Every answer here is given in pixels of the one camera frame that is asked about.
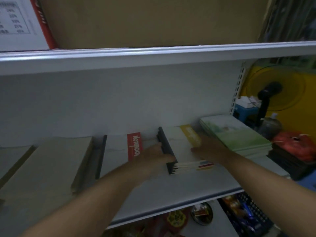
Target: yellow wall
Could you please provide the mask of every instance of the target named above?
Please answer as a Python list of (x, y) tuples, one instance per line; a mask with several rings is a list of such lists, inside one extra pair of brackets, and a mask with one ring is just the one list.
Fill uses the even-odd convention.
[[(254, 66), (248, 76), (261, 69), (262, 67)], [(300, 131), (305, 134), (310, 134), (313, 141), (316, 143), (316, 74), (303, 74), (306, 82), (305, 94), (302, 99), (294, 106), (283, 110), (275, 111), (278, 113), (278, 120), (283, 124), (284, 130)], [(240, 96), (245, 96), (245, 86), (247, 79), (244, 82)]]

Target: water bottle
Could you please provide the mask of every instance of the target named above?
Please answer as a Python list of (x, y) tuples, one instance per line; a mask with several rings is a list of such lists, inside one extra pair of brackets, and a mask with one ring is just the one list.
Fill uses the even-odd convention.
[(270, 117), (265, 117), (258, 133), (268, 140), (271, 140), (282, 130), (282, 124), (277, 120), (277, 113), (272, 113)]

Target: person's left hand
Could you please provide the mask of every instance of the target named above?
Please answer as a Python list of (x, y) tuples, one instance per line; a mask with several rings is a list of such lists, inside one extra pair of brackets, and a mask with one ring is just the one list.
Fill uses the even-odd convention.
[(148, 179), (159, 166), (175, 160), (174, 156), (163, 154), (161, 143), (158, 143), (143, 150), (139, 156), (119, 168), (126, 171), (129, 175), (128, 178), (132, 178), (139, 185)]

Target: left arm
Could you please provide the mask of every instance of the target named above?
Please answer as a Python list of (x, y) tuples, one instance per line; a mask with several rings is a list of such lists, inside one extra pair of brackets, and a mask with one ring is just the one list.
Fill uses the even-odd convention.
[(157, 166), (174, 161), (163, 155), (160, 144), (111, 171), (69, 204), (26, 230), (22, 237), (99, 237), (134, 187)]

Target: white back panel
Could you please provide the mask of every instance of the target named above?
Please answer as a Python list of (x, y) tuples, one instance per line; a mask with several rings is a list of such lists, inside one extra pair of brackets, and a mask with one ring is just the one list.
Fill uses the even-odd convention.
[(228, 114), (242, 61), (0, 77), (0, 145), (126, 134)]

